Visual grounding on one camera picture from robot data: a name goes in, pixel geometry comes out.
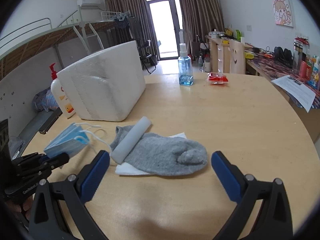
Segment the white foam roller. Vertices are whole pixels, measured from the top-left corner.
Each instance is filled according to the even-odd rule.
[[[118,164],[123,163],[123,160],[128,156],[150,125],[151,121],[145,116],[142,117],[111,152],[110,157]]]

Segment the paper document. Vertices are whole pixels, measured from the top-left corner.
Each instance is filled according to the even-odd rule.
[[[281,87],[291,95],[293,95],[307,112],[310,111],[316,93],[314,93],[305,84],[290,75],[283,76],[271,81],[273,84]]]

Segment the white bottle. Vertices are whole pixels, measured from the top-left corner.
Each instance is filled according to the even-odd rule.
[[[210,65],[210,58],[209,57],[205,57],[205,60],[204,60],[204,71],[205,72],[211,72],[211,65]]]
[[[57,72],[54,71],[54,66],[55,63],[53,63],[50,66],[50,69],[52,71],[51,77],[52,77],[52,84],[51,84],[51,93],[54,96],[54,99],[57,101],[61,111],[64,113],[64,115],[67,118],[70,118],[73,116],[76,111],[74,110],[73,106],[71,105],[66,93],[64,92],[60,81],[57,79]]]

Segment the wooden chair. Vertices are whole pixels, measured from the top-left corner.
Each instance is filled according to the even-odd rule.
[[[245,74],[244,45],[235,40],[230,40],[230,73]]]

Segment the mask ear loop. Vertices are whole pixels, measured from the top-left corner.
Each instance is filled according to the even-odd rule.
[[[98,136],[96,136],[93,132],[90,132],[90,131],[87,131],[87,130],[81,130],[80,132],[90,133],[90,134],[91,134],[93,137],[95,137],[98,141],[103,142],[104,144],[106,144],[106,145],[109,147],[109,149],[110,149],[110,152],[109,152],[109,153],[112,152],[112,149],[111,149],[110,145],[109,145],[107,142],[105,142],[104,140],[100,139]]]
[[[74,140],[77,140],[77,139],[82,139],[82,140],[84,140],[84,141],[90,146],[90,148],[91,148],[96,154],[98,154],[97,151],[96,151],[96,150],[93,148],[93,146],[91,145],[90,141],[88,141],[86,138],[84,138],[83,136],[78,135],[78,136],[74,137]]]
[[[91,125],[91,124],[89,124],[89,123],[87,123],[87,122],[75,123],[75,125],[81,125],[81,124],[86,124],[86,125],[89,125],[89,126],[90,126],[90,127],[87,128],[86,130],[89,130],[89,129],[91,129],[91,128],[101,128],[101,125]]]

